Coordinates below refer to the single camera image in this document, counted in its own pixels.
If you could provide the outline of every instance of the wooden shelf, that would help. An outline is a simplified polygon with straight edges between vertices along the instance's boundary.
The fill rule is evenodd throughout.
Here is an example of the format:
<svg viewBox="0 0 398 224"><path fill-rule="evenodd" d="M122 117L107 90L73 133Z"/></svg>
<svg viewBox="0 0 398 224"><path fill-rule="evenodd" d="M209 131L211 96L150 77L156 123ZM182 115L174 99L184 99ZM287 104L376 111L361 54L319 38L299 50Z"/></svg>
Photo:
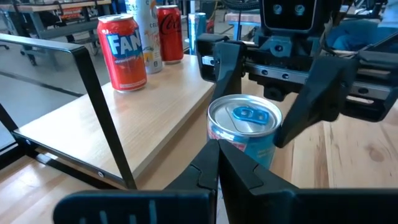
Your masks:
<svg viewBox="0 0 398 224"><path fill-rule="evenodd" d="M119 93L103 86L113 122L134 177L210 95L212 83L201 79L196 56L148 75L139 91ZM16 131L47 147L120 177L87 95Z"/></svg>

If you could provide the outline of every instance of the pull tab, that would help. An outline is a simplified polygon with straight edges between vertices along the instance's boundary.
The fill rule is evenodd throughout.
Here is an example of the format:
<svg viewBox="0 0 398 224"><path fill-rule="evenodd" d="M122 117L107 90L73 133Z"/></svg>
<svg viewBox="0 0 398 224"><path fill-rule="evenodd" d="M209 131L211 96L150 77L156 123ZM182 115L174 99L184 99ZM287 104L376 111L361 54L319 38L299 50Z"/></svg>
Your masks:
<svg viewBox="0 0 398 224"><path fill-rule="evenodd" d="M255 110L249 107L240 106L235 108L232 112L236 119L241 121L250 121L256 124L267 124L268 123L268 112L262 110Z"/></svg>

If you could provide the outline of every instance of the white can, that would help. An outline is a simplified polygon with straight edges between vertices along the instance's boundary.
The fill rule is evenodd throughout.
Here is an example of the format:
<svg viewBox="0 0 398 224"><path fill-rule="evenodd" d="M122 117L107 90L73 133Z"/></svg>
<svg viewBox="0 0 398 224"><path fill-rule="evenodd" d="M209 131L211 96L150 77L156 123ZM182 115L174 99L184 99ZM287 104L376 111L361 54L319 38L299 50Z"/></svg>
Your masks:
<svg viewBox="0 0 398 224"><path fill-rule="evenodd" d="M163 68L160 54L159 26L155 0L126 0L126 10L138 23L144 52L145 68L148 74L160 72Z"/></svg>

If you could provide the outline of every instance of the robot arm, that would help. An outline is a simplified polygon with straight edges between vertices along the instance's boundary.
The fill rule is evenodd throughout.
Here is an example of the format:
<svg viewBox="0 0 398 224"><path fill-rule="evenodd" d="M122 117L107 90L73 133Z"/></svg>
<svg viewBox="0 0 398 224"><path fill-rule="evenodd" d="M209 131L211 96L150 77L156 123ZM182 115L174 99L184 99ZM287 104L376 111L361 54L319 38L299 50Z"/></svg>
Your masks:
<svg viewBox="0 0 398 224"><path fill-rule="evenodd" d="M264 86L268 99L283 101L289 93L298 93L275 136L277 147L319 121L336 120L340 113L372 122L384 119L398 97L398 59L375 49L398 35L350 57L322 55L332 15L341 3L263 0L258 7L262 35L254 45L214 34L197 40L202 78L216 83L213 100L240 93L246 73Z"/></svg>

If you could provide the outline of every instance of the cable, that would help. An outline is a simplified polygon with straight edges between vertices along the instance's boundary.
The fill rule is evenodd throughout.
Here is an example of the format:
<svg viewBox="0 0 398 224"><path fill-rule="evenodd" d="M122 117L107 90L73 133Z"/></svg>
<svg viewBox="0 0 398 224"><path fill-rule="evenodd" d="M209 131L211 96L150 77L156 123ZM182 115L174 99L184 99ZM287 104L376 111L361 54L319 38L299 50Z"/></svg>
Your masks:
<svg viewBox="0 0 398 224"><path fill-rule="evenodd" d="M242 10L239 10L239 17L238 17L238 34L236 36L236 40L239 40L241 38L241 33L242 33L242 27L241 27L241 14Z"/></svg>
<svg viewBox="0 0 398 224"><path fill-rule="evenodd" d="M228 8L237 11L248 11L260 8L259 2L241 2L238 0L221 0L221 2Z"/></svg>

